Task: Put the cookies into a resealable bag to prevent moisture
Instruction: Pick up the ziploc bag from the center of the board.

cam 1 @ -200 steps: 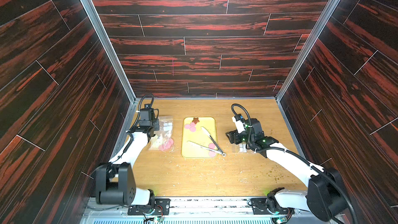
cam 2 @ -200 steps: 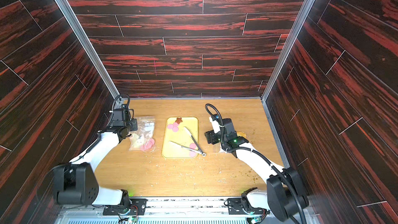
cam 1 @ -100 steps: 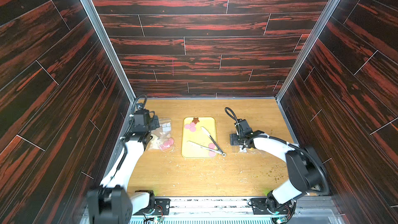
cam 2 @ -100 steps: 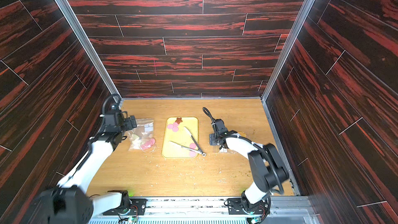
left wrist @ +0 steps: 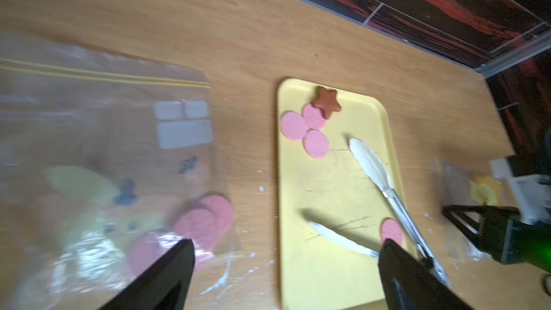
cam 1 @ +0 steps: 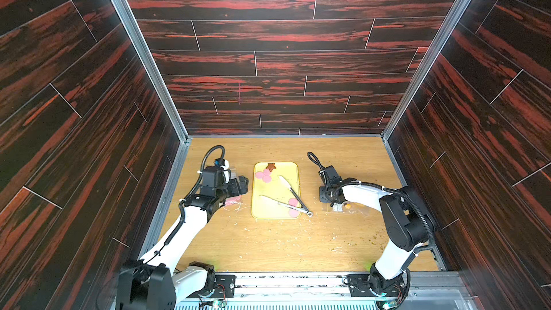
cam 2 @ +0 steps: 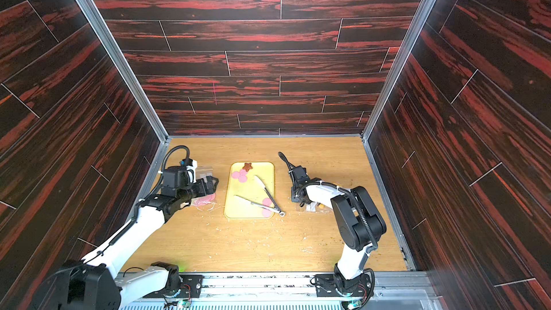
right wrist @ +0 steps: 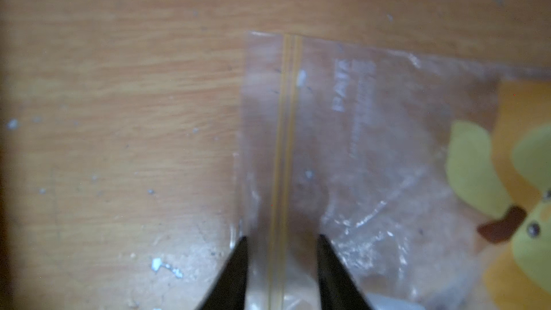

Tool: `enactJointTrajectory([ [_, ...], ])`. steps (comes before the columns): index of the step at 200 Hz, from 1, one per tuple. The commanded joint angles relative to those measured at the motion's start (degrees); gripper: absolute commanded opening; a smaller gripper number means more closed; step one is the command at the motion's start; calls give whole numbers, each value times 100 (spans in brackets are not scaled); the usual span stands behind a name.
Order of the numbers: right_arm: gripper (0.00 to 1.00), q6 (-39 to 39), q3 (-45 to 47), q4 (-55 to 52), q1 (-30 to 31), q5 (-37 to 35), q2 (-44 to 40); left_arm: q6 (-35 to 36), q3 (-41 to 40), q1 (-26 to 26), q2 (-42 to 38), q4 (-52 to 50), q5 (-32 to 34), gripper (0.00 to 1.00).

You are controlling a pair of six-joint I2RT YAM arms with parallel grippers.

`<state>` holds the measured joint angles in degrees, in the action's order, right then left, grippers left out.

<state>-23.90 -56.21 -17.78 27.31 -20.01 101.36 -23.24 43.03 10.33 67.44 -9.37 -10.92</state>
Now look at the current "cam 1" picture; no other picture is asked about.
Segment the clear resealable bag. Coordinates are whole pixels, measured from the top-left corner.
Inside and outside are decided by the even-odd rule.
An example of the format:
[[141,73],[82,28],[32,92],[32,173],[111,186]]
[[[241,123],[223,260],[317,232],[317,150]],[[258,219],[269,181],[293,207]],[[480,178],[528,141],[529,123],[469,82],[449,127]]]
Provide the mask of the clear resealable bag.
[[243,196],[239,195],[236,197],[229,197],[228,199],[226,199],[222,209],[230,212],[239,212],[241,210],[248,209],[248,204],[243,199]]
[[369,208],[368,206],[362,205],[357,202],[344,202],[342,204],[335,202],[330,205],[330,207],[334,212],[340,212],[344,214],[368,215],[371,210],[371,208]]

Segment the metal tongs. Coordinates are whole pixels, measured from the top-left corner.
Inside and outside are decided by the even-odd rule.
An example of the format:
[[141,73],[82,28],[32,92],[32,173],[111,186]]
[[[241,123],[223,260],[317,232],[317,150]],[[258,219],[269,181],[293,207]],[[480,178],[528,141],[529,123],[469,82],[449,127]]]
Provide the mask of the metal tongs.
[[287,202],[283,202],[281,200],[277,200],[266,195],[260,195],[260,198],[265,202],[273,203],[275,205],[293,210],[298,213],[303,213],[311,218],[314,215],[313,212],[311,212],[310,209],[307,208],[306,204],[300,198],[297,191],[295,191],[295,189],[291,186],[291,183],[288,181],[288,179],[282,175],[278,175],[278,179],[280,183],[284,186],[284,188],[291,193],[292,198],[289,199]]

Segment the yellow tray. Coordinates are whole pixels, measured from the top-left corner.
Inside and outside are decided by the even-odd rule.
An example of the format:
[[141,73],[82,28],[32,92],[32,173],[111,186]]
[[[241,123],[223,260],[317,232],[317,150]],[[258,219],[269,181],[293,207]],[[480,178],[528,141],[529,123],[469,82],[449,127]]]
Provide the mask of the yellow tray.
[[[265,168],[267,163],[275,163],[277,169],[270,173]],[[263,179],[255,177],[256,172],[263,172],[265,175],[270,175],[272,181],[265,183]],[[260,198],[260,195],[266,195],[283,202],[287,202],[292,198],[291,193],[284,188],[278,179],[278,175],[282,175],[288,179],[291,186],[300,195],[298,166],[293,162],[259,162],[253,169],[253,187],[251,199],[251,215],[257,220],[294,220],[290,218],[288,211],[290,209],[265,202]]]

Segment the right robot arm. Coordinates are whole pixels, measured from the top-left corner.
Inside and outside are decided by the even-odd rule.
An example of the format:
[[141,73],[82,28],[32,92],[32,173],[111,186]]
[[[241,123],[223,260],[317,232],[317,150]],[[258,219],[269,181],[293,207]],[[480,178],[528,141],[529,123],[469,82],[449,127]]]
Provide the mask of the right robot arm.
[[436,242],[436,224],[418,194],[408,188],[392,189],[358,179],[340,177],[332,166],[323,166],[318,157],[307,153],[319,168],[323,193],[334,210],[356,203],[380,212],[389,241],[378,260],[371,265],[360,291],[375,297],[394,297],[402,302],[410,289],[409,265]]

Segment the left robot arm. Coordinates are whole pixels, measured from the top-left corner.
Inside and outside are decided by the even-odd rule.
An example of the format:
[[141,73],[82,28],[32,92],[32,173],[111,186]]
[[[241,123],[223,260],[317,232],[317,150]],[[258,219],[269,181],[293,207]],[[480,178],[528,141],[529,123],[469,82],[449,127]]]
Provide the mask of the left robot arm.
[[225,147],[210,148],[201,162],[198,179],[178,203],[179,217],[169,231],[137,260],[121,267],[117,285],[116,309],[174,309],[190,296],[201,307],[213,306],[224,287],[216,282],[212,265],[192,262],[176,269],[197,234],[227,199],[248,191],[248,179],[232,173],[225,159]]

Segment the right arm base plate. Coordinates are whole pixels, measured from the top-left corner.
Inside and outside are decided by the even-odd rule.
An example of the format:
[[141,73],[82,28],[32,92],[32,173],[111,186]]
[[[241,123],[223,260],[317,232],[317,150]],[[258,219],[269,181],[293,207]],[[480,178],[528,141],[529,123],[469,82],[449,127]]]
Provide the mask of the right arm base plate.
[[407,274],[390,280],[379,274],[349,274],[342,281],[352,297],[403,298],[410,288]]

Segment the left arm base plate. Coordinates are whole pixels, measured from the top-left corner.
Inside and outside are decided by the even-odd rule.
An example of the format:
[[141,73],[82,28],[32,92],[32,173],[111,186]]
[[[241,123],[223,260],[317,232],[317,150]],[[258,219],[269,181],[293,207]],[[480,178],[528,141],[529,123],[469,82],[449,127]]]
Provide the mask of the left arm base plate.
[[219,274],[208,276],[203,288],[190,294],[188,299],[230,299],[235,294],[236,275]]

